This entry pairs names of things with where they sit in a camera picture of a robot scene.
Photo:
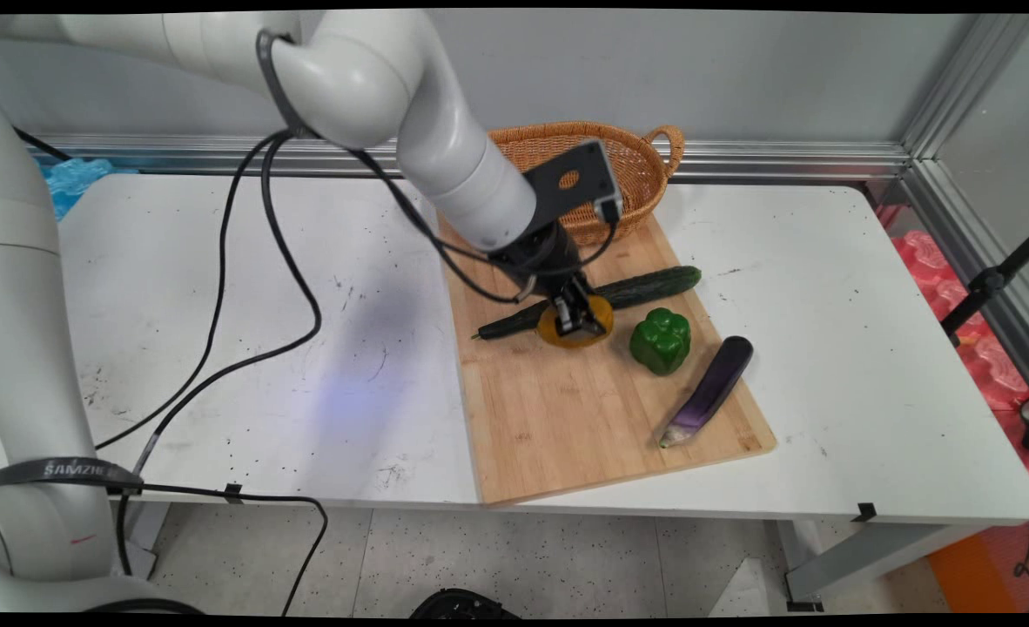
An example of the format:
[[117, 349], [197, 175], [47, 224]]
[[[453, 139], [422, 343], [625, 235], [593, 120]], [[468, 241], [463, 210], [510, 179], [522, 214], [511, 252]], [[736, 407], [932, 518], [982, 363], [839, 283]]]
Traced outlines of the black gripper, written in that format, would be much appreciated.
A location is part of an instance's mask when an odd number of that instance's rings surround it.
[[562, 339], [606, 336], [613, 330], [613, 306], [595, 292], [582, 270], [581, 251], [559, 222], [523, 235], [489, 254], [519, 293], [512, 302], [543, 297], [553, 302], [555, 332]]

